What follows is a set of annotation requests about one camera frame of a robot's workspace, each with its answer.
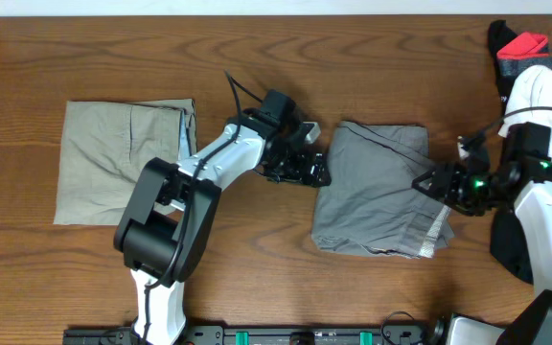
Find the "grey shorts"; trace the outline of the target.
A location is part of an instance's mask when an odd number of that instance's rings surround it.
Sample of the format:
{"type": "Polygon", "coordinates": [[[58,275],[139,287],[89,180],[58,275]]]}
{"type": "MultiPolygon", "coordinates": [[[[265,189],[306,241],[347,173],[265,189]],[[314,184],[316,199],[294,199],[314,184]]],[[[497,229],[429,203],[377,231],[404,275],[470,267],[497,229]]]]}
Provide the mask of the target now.
{"type": "Polygon", "coordinates": [[[454,236],[449,207],[412,187],[433,166],[422,126],[341,122],[328,152],[332,182],[315,202],[313,242],[335,254],[433,257],[454,236]]]}

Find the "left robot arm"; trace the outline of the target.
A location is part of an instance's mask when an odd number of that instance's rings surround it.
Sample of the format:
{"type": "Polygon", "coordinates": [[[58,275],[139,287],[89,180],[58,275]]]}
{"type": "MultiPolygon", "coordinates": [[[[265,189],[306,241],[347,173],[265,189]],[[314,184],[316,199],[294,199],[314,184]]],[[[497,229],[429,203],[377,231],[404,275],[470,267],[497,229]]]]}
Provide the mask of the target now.
{"type": "Polygon", "coordinates": [[[313,148],[320,133],[292,98],[270,90],[259,107],[238,108],[204,149],[145,165],[113,239],[138,290],[131,343],[174,344],[182,335],[184,283],[205,251],[222,192],[241,175],[260,168],[275,183],[330,184],[326,158],[313,148]]]}

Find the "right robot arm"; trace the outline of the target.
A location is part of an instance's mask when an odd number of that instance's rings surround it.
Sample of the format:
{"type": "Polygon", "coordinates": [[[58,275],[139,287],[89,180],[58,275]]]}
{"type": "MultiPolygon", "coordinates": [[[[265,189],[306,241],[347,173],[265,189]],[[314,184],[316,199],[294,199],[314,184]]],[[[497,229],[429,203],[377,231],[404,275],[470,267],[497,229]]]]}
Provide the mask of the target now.
{"type": "Polygon", "coordinates": [[[446,344],[552,344],[552,160],[551,129],[533,123],[511,126],[500,165],[471,153],[412,181],[412,188],[466,216],[499,206],[514,212],[525,237],[533,274],[534,301],[507,327],[463,315],[445,327],[446,344]]]}

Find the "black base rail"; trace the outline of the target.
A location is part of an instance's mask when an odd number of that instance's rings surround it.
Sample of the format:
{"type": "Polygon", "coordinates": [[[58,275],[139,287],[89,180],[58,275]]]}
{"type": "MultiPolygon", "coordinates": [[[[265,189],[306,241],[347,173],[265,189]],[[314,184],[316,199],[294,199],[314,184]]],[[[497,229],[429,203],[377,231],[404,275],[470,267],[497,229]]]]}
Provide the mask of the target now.
{"type": "MultiPolygon", "coordinates": [[[[387,317],[379,326],[365,328],[241,328],[223,325],[187,326],[172,345],[429,345],[443,344],[447,322],[418,321],[403,313],[387,317]]],[[[131,327],[69,329],[63,345],[151,344],[131,327]]]]}

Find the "black garment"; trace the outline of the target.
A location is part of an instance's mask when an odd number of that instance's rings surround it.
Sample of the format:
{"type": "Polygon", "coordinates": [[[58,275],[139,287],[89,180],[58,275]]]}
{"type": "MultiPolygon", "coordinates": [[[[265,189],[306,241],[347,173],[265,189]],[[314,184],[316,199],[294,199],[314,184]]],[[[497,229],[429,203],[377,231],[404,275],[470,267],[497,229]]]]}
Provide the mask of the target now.
{"type": "MultiPolygon", "coordinates": [[[[515,39],[518,33],[511,30],[504,20],[492,22],[488,30],[488,48],[494,60],[496,87],[503,106],[509,100],[516,78],[501,77],[498,70],[497,51],[515,39]]],[[[492,224],[491,254],[521,281],[533,282],[529,253],[520,222],[510,211],[499,210],[492,224]]]]}

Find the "folded khaki shorts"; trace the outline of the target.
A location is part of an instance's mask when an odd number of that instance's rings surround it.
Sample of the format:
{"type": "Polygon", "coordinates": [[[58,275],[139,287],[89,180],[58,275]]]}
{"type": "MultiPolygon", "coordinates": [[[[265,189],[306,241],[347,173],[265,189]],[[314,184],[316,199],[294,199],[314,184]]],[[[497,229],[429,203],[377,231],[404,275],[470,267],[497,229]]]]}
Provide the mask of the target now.
{"type": "Polygon", "coordinates": [[[196,150],[191,99],[67,103],[54,223],[118,224],[151,159],[174,163],[196,150]]]}

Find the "red and grey garment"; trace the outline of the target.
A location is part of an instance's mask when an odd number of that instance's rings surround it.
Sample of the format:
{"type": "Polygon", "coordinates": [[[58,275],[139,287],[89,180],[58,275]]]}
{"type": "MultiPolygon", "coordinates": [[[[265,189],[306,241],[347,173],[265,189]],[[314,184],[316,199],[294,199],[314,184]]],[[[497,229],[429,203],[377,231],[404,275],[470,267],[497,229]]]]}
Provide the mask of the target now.
{"type": "Polygon", "coordinates": [[[548,36],[525,32],[518,35],[496,54],[501,77],[517,77],[526,69],[541,65],[552,70],[548,36]]]}

